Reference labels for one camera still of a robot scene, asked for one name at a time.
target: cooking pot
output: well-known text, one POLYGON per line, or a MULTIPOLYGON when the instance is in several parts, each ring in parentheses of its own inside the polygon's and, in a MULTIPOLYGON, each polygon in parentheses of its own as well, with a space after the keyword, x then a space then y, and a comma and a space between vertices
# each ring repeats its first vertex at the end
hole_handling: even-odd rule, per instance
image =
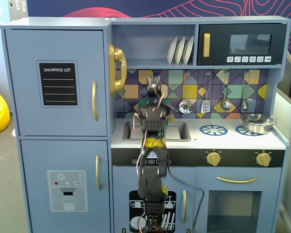
POLYGON ((262 114, 244 115, 242 118, 239 117, 239 122, 242 122, 242 126, 247 130, 259 134, 269 133, 273 125, 277 125, 277 119, 274 121, 271 117, 262 114))

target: oven door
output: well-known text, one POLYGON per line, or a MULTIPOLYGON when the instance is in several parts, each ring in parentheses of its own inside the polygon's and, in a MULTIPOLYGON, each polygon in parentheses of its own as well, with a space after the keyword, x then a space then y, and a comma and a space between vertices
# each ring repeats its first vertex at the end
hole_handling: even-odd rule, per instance
MULTIPOLYGON (((270 233, 281 168, 197 167, 205 190, 195 233, 270 233)), ((194 211, 201 198, 195 192, 194 211)))
POLYGON ((200 25, 197 64, 281 64, 286 27, 276 23, 200 25))

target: countertop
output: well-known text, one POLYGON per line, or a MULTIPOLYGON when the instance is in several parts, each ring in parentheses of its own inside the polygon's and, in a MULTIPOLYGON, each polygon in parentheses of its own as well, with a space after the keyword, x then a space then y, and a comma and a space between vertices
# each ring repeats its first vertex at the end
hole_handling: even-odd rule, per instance
MULTIPOLYGON (((141 140, 123 140, 125 123, 131 121, 132 120, 128 118, 117 119, 111 148, 141 147, 141 140)), ((251 136, 251 133, 248 133, 242 128, 242 124, 238 119, 175 119, 175 122, 187 123, 191 140, 189 142, 167 141, 166 146, 170 149, 286 149, 286 145, 274 132, 268 134, 255 134, 255 136, 251 136)))

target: dark blue wall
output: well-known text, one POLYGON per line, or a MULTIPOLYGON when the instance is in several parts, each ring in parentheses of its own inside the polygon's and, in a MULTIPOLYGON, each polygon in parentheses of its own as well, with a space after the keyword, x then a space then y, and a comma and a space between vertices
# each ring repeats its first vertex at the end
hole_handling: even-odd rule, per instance
POLYGON ((291 0, 27 0, 29 16, 291 18, 291 0))

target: gray floor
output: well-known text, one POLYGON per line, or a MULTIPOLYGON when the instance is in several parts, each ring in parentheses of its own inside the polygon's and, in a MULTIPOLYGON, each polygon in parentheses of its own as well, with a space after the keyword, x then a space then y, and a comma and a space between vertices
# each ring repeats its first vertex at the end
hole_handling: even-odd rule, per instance
MULTIPOLYGON (((0 233, 28 233, 16 140, 11 119, 0 133, 0 233)), ((288 233, 279 218, 276 233, 288 233)))

